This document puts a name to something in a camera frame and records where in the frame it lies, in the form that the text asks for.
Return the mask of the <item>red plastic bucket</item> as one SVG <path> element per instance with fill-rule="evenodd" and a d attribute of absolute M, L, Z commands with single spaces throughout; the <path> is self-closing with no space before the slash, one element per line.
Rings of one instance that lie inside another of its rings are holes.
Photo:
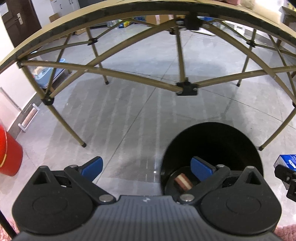
<path fill-rule="evenodd" d="M 15 176 L 23 159 L 22 146 L 1 125 L 0 163 L 1 174 Z"/>

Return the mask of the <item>blue pet litter box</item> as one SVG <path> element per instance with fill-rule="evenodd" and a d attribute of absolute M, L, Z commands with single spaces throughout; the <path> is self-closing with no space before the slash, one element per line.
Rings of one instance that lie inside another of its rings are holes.
<path fill-rule="evenodd" d="M 66 60 L 64 58 L 60 59 L 61 63 L 64 63 Z M 53 67 L 42 67 L 42 66 L 29 66 L 28 67 L 35 81 L 39 87 L 46 89 L 48 87 L 50 77 L 53 72 Z M 53 78 L 53 82 L 62 75 L 65 69 L 57 68 Z"/>

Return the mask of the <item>dark brown door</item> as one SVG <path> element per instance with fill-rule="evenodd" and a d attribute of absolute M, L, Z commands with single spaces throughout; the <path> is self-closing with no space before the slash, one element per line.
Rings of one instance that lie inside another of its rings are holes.
<path fill-rule="evenodd" d="M 31 0 L 1 1 L 1 19 L 14 47 L 42 28 Z"/>

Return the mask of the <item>black round trash bin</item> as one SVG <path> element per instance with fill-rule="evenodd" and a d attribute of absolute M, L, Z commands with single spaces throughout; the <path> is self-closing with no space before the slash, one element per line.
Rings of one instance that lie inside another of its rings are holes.
<path fill-rule="evenodd" d="M 167 183 L 175 173 L 190 170 L 191 159 L 201 158 L 212 166 L 223 164 L 232 171 L 254 166 L 264 174 L 262 160 L 253 142 L 240 130 L 217 122 L 203 122 L 180 132 L 168 145 L 161 165 L 160 183 L 164 195 L 176 190 Z"/>

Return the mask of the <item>white kitchen cabinet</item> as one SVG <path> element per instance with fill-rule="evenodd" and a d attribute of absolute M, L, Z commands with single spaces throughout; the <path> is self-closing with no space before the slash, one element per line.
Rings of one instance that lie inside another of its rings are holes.
<path fill-rule="evenodd" d="M 80 9 L 78 0 L 50 0 L 54 13 L 65 16 L 73 11 Z"/>

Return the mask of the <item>open cardboard box floor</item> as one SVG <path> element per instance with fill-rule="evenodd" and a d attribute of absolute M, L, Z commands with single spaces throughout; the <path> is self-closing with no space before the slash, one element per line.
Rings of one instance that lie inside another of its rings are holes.
<path fill-rule="evenodd" d="M 59 13 L 55 13 L 55 14 L 49 16 L 49 21 L 52 23 L 52 22 L 54 22 L 55 20 L 57 20 L 59 18 L 60 18 Z"/>

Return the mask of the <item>blue tissue pack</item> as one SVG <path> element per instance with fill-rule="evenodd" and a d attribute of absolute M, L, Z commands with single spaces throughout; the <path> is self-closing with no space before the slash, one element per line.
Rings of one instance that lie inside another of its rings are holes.
<path fill-rule="evenodd" d="M 273 166 L 275 168 L 278 165 L 285 166 L 295 171 L 296 170 L 296 154 L 279 155 Z"/>

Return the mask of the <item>large cardboard box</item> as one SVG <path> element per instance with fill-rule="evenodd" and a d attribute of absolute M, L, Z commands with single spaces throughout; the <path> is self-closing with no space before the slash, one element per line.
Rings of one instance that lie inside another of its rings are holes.
<path fill-rule="evenodd" d="M 153 25 L 159 25 L 174 18 L 173 15 L 149 15 L 145 16 L 145 20 L 147 23 Z"/>

